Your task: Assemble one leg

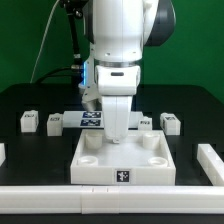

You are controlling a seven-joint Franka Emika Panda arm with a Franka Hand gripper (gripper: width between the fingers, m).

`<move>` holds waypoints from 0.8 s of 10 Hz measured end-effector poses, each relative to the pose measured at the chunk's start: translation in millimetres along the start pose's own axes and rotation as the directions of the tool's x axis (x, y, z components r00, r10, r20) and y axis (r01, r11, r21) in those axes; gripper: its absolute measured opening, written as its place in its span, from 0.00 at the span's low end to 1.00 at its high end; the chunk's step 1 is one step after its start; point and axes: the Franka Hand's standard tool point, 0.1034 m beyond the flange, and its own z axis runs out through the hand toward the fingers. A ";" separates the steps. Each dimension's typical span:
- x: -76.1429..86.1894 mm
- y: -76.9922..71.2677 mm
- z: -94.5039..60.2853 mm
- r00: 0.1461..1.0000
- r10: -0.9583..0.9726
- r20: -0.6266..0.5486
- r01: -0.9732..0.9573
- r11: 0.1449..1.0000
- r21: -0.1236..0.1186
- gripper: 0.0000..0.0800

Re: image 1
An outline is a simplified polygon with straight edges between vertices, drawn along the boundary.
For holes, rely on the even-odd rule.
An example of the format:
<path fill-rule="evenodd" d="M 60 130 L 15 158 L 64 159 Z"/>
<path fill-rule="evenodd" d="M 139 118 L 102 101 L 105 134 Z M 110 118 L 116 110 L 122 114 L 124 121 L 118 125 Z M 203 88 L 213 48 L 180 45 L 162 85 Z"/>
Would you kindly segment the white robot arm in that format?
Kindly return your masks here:
<path fill-rule="evenodd" d="M 172 0 L 89 0 L 84 7 L 90 56 L 80 84 L 82 104 L 88 111 L 102 105 L 107 139 L 127 136 L 143 48 L 165 43 L 175 24 Z"/>

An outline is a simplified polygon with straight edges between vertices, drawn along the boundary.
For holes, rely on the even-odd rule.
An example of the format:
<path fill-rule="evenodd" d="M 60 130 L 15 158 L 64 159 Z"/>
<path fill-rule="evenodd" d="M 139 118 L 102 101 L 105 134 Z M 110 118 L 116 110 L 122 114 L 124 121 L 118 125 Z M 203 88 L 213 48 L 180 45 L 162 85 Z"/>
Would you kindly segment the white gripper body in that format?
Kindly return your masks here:
<path fill-rule="evenodd" d="M 95 75 L 101 96 L 105 136 L 119 142 L 128 133 L 132 99 L 140 82 L 140 67 L 97 66 Z"/>

